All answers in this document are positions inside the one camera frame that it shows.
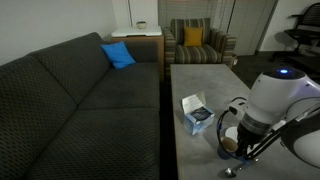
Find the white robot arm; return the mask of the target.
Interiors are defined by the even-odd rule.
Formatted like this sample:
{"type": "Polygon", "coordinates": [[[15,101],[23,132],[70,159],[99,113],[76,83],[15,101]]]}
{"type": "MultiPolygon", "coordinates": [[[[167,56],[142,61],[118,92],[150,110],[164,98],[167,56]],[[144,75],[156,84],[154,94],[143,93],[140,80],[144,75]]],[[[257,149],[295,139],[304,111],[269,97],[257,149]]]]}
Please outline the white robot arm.
{"type": "Polygon", "coordinates": [[[253,159],[278,136],[292,154],[319,167],[319,100],[319,84],[299,69],[274,67],[262,72],[241,106],[236,154],[253,159]]]}

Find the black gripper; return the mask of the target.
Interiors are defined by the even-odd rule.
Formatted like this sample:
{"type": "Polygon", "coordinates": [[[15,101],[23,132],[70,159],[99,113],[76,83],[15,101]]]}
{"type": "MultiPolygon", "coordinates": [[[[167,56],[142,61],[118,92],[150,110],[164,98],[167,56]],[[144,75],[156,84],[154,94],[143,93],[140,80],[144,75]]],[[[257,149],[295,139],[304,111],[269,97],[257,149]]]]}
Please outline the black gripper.
{"type": "Polygon", "coordinates": [[[247,149],[252,148],[255,144],[260,143],[264,139],[264,136],[252,133],[242,124],[238,125],[237,132],[238,149],[236,150],[236,155],[244,158],[254,158],[255,154],[247,153],[247,149]]]}

